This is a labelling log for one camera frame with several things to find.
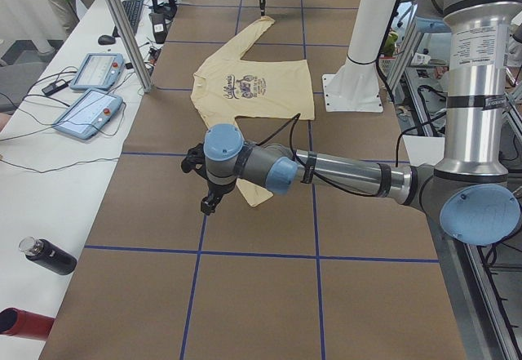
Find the aluminium frame post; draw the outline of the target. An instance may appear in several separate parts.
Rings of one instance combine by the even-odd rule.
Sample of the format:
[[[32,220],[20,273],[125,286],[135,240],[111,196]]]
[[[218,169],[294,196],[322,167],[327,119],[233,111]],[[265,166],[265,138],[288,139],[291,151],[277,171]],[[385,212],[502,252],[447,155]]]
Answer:
[[[144,93],[149,93],[153,87],[152,80],[145,66],[145,62],[139,50],[139,46],[135,40],[135,34],[131,28],[131,24],[126,16],[122,5],[122,0],[105,0],[113,22],[117,27],[120,38],[126,49],[126,53],[130,58],[130,62],[134,67],[134,71],[138,76]]]

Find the cream long-sleeve printed shirt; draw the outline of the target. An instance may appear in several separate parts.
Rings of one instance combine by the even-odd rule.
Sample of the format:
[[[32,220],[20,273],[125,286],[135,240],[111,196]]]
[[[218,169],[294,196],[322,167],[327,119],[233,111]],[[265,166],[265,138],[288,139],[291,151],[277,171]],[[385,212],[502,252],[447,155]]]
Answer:
[[[208,128],[204,153],[215,161],[234,158],[244,139],[237,137],[231,148],[236,118],[301,119],[315,118],[311,75],[306,60],[259,62],[242,56],[273,25],[275,20],[262,16],[208,57],[194,73],[191,100]]]

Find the teach pendant tablet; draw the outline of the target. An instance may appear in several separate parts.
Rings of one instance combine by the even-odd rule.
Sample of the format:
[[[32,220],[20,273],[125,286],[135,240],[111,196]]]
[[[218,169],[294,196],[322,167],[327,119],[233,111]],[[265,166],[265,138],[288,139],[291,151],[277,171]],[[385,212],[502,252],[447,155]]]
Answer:
[[[89,140],[116,115],[123,104],[120,96],[99,89],[85,91],[71,104],[52,127],[79,140]]]
[[[91,88],[108,91],[124,69],[125,62],[119,53],[88,53],[81,63],[69,87],[74,91]]]

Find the far teach pendant tablet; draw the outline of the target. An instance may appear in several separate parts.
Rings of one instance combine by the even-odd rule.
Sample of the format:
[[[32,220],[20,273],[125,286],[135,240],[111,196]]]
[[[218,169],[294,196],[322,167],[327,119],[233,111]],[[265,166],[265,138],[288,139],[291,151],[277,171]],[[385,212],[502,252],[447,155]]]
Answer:
[[[74,91],[91,88],[108,91],[124,69],[125,62],[119,53],[88,53],[81,63],[69,87]]]

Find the near teach pendant tablet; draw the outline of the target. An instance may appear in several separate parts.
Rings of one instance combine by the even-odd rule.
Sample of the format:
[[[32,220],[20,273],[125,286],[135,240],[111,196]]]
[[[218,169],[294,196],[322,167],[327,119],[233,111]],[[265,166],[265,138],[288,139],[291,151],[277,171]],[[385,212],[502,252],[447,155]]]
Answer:
[[[123,104],[120,96],[99,89],[85,91],[71,104],[52,127],[79,140],[89,140],[116,115]]]

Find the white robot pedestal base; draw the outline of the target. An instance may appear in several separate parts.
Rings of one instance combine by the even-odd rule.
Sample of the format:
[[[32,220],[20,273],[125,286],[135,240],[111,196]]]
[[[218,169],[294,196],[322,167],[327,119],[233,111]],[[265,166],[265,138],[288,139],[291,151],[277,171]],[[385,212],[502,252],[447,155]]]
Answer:
[[[328,112],[383,111],[376,65],[397,1],[360,1],[344,65],[322,76]]]

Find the black keyboard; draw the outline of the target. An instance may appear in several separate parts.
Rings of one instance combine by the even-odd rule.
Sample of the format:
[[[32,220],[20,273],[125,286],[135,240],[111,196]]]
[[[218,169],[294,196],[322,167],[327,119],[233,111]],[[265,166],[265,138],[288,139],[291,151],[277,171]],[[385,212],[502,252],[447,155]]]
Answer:
[[[129,20],[133,33],[137,33],[139,22],[142,16],[144,2],[142,0],[124,0],[122,1],[124,12]]]

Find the black water bottle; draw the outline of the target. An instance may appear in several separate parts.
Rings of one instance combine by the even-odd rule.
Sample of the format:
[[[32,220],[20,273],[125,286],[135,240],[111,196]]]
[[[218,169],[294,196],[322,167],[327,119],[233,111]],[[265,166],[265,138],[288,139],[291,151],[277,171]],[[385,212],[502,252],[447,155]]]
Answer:
[[[77,259],[46,239],[27,237],[20,241],[19,250],[25,258],[59,275],[72,273]]]

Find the red cylinder bottle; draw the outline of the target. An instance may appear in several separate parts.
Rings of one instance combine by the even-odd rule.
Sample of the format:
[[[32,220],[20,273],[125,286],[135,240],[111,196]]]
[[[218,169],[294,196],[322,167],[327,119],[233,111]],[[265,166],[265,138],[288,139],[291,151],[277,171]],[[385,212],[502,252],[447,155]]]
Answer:
[[[22,309],[7,308],[1,312],[1,334],[31,340],[46,340],[55,319]]]

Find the black computer mouse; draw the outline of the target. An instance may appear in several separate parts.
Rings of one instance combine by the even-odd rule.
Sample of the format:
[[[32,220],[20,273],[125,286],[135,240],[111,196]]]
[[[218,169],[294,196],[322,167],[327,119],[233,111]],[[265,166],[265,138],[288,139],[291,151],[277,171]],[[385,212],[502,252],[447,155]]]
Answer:
[[[100,35],[98,37],[98,44],[101,46],[113,45],[116,43],[116,38],[111,35]]]

